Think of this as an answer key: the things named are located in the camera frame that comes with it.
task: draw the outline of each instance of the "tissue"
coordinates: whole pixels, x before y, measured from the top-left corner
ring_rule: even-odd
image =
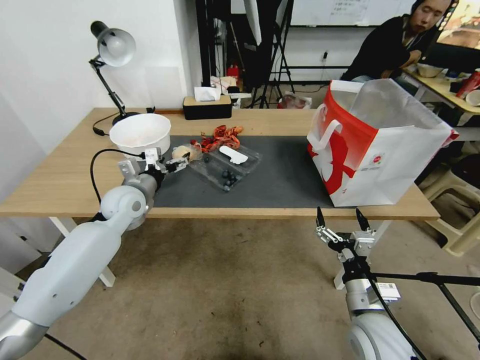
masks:
[[[220,100],[220,89],[216,87],[195,87],[193,89],[195,101],[218,101]]]

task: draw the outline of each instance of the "red cup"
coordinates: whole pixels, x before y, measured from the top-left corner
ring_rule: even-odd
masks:
[[[464,99],[467,94],[480,86],[480,68],[475,69],[475,72],[463,84],[460,90],[456,93],[457,98]]]

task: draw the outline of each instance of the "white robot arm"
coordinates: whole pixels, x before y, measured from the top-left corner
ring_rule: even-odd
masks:
[[[338,253],[345,275],[346,304],[351,318],[351,327],[347,335],[348,344],[357,360],[412,360],[418,359],[412,345],[390,319],[380,303],[378,290],[374,291],[367,279],[362,262],[366,261],[356,254],[362,246],[365,248],[375,242],[375,231],[359,213],[362,231],[356,231],[351,239],[343,239],[326,225],[318,208],[316,234]]]
[[[0,360],[24,356],[58,318],[83,299],[119,250],[122,234],[143,223],[165,174],[188,164],[184,157],[163,165],[157,149],[146,153],[150,156],[147,154],[144,173],[139,173],[134,159],[119,163],[125,181],[101,201],[106,221],[77,226],[51,253],[46,265],[30,276],[17,302],[0,318]]]

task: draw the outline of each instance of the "beige plastic chair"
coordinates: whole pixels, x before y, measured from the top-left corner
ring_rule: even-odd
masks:
[[[477,184],[478,178],[480,178],[480,156],[467,156],[456,164],[452,170],[449,170],[444,176],[428,186],[423,193],[432,202],[443,193],[453,190],[458,193],[459,198],[471,207],[478,208],[480,205],[480,190],[472,184]],[[426,223],[446,237],[447,242],[443,249],[454,256],[461,257],[475,245],[480,244],[480,212],[460,229],[453,227],[442,219],[426,221]]]

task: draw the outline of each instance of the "tissue box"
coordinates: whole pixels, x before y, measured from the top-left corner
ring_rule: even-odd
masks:
[[[232,117],[232,100],[227,95],[221,95],[218,101],[196,101],[187,96],[183,99],[183,113],[186,120],[228,119]]]

